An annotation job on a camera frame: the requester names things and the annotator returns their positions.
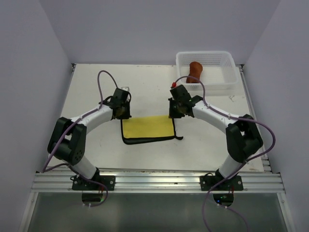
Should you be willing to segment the yellow microfiber towel black trim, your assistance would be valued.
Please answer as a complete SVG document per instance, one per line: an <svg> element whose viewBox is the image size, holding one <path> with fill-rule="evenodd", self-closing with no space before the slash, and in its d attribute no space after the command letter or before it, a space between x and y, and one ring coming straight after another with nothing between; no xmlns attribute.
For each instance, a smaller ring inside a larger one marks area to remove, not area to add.
<svg viewBox="0 0 309 232"><path fill-rule="evenodd" d="M121 121L121 135L126 145L183 139L177 136L174 119L168 115L124 119Z"/></svg>

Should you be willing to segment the brown microfiber towel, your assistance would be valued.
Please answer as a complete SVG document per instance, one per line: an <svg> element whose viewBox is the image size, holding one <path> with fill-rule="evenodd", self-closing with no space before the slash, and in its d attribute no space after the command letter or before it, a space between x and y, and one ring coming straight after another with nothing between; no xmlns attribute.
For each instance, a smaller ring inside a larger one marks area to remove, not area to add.
<svg viewBox="0 0 309 232"><path fill-rule="evenodd" d="M186 79L186 82L188 84L198 83L201 73L203 71L203 66L199 62L193 61L190 63L189 68L189 75Z"/></svg>

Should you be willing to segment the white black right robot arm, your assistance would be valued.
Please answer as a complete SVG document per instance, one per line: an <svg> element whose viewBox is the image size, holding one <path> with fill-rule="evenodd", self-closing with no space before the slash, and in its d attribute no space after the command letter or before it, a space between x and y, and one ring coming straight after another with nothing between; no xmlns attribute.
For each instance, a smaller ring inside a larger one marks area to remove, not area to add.
<svg viewBox="0 0 309 232"><path fill-rule="evenodd" d="M201 96L191 96L183 85L172 84L169 98L169 117L182 118L190 116L203 120L225 134L228 155L215 175L204 175L208 186L216 184L219 189L232 185L232 178L245 160L255 154L262 146L263 140L253 118L246 114L238 117L229 116L217 108L206 104Z"/></svg>

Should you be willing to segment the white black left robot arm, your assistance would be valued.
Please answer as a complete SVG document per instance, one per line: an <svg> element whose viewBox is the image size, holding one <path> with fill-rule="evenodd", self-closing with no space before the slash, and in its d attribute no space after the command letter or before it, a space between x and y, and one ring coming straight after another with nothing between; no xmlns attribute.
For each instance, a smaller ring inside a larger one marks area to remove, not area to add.
<svg viewBox="0 0 309 232"><path fill-rule="evenodd" d="M47 151L48 161L55 157L65 161L91 190L100 184L99 170L85 156L86 136L98 126L111 120L129 119L131 93L128 87L116 88L92 110L74 118L57 120Z"/></svg>

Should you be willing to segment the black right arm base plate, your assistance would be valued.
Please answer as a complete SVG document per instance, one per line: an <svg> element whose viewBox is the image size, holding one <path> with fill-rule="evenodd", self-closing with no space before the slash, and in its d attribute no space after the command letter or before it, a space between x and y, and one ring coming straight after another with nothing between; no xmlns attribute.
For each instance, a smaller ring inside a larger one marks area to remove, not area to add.
<svg viewBox="0 0 309 232"><path fill-rule="evenodd" d="M220 179L214 175L202 175L199 177L200 186L202 191L210 190L214 185L219 183ZM212 191L243 191L243 183L241 176L236 175L231 179L224 181L223 183L217 185Z"/></svg>

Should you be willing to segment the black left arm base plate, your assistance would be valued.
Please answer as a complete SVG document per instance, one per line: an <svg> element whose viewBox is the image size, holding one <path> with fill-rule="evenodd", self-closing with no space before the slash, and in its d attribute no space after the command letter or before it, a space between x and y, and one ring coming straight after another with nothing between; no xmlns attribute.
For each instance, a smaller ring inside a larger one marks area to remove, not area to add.
<svg viewBox="0 0 309 232"><path fill-rule="evenodd" d="M98 184L86 181L81 177L71 176L70 180L72 181L72 190L80 191L96 191L102 190L103 187ZM115 176L113 175L97 175L94 176L91 181L98 182L103 184L108 191L113 191L115 186Z"/></svg>

